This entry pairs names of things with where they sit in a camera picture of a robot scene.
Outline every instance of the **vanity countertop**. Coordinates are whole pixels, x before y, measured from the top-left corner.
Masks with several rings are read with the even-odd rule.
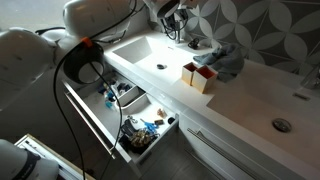
[[[262,88],[262,90],[265,90],[266,92],[276,92],[278,90],[276,88],[281,87],[281,90],[288,90],[288,94],[290,94],[290,96],[296,92],[312,97],[310,102],[298,100],[302,102],[297,102],[297,104],[288,104],[288,106],[297,106],[297,108],[299,108],[298,105],[303,105],[304,103],[320,105],[319,91],[304,89],[299,85],[303,77],[245,60],[244,69],[235,79],[227,83],[217,80],[205,94],[201,94],[198,90],[189,86],[181,79],[178,79],[173,83],[159,81],[155,76],[150,76],[147,72],[139,71],[134,64],[131,64],[113,53],[114,50],[146,36],[157,39],[159,42],[165,43],[169,47],[188,51],[190,53],[190,56],[188,57],[190,62],[193,61],[192,57],[194,55],[202,55],[213,51],[212,48],[205,47],[193,50],[190,49],[187,46],[187,43],[183,41],[180,44],[175,44],[174,41],[169,40],[169,38],[164,34],[155,31],[145,31],[141,34],[126,38],[117,44],[105,47],[107,62],[121,71],[124,75],[131,76],[133,78],[134,76],[143,78],[155,88],[165,92],[168,96],[173,97],[175,100],[184,104],[193,111],[198,112],[206,119],[216,123],[220,127],[302,177],[307,179],[320,177],[320,159],[316,158],[317,153],[320,152],[320,136],[314,134],[316,132],[320,132],[320,122],[317,122],[316,119],[309,122],[309,120],[306,120],[307,117],[300,117],[302,118],[300,119],[300,122],[293,123],[292,132],[284,134],[276,131],[272,127],[271,119],[268,124],[265,124],[266,122],[262,122],[253,125],[251,123],[251,125],[248,125],[243,122],[230,120],[225,115],[208,107],[208,105],[215,100],[215,96],[218,97],[219,92],[230,92],[230,94],[236,94],[239,92],[239,89],[246,91],[246,88],[255,86],[259,86],[260,89]],[[316,114],[316,108],[320,106],[310,107],[312,109],[307,111],[312,113],[314,111]],[[290,113],[287,113],[286,115],[289,118],[292,117],[293,119],[297,119],[297,117],[293,117]]]

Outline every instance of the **gray wall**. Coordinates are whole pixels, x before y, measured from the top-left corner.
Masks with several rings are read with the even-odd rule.
[[[63,26],[62,9],[66,2],[68,0],[0,0],[0,30],[23,27],[35,31]],[[134,16],[127,35],[148,28],[146,22],[145,11]],[[74,160],[79,154],[54,102],[53,74],[54,70],[44,73],[13,104],[0,112],[0,138],[16,142],[30,133],[62,156]],[[93,134],[62,94],[63,87],[59,85],[57,89],[64,112],[80,140],[82,149],[95,145],[97,141]]]
[[[240,44],[244,57],[305,75],[320,62],[320,1],[199,0],[185,31]]]

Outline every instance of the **gray floor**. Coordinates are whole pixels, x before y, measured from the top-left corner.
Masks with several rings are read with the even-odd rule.
[[[101,173],[108,158],[108,154],[99,144],[84,152],[86,167],[94,170],[94,177],[97,179],[101,179]],[[119,158],[110,162],[102,179],[138,180],[130,167]],[[178,134],[175,134],[168,148],[140,179],[211,180],[217,178],[182,148],[179,148]]]

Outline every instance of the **sink drain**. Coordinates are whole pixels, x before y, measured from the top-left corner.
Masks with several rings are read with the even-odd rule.
[[[276,128],[280,132],[288,133],[291,131],[292,127],[291,124],[282,118],[277,118],[272,121],[272,125],[274,128]]]

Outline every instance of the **white sink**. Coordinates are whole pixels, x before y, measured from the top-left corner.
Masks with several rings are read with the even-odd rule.
[[[253,76],[247,69],[234,81],[217,82],[213,90],[215,96],[207,107],[320,169],[315,159],[315,152],[320,152],[320,99],[301,93],[302,88],[297,88],[295,83],[284,84],[280,80],[283,75]],[[295,97],[294,93],[309,99]],[[292,126],[291,132],[277,131],[272,125],[276,118],[287,120]]]
[[[134,64],[139,71],[168,84],[173,84],[181,77],[182,66],[193,61],[194,56],[150,37],[142,37],[113,53]],[[164,65],[165,69],[158,69],[158,64]]]

